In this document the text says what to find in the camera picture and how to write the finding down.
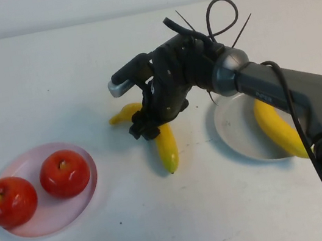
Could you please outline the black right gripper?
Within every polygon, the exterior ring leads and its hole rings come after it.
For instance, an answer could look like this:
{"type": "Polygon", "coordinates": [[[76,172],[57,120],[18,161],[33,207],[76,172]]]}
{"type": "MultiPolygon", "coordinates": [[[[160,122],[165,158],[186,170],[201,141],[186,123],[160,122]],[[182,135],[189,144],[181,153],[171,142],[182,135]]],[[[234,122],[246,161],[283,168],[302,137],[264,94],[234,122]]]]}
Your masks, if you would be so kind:
{"type": "Polygon", "coordinates": [[[167,83],[153,77],[142,100],[143,111],[149,121],[143,119],[141,111],[135,112],[129,133],[134,139],[141,136],[147,141],[157,138],[160,134],[158,126],[171,122],[188,106],[187,93],[187,84],[178,84],[173,80],[167,83]]]}

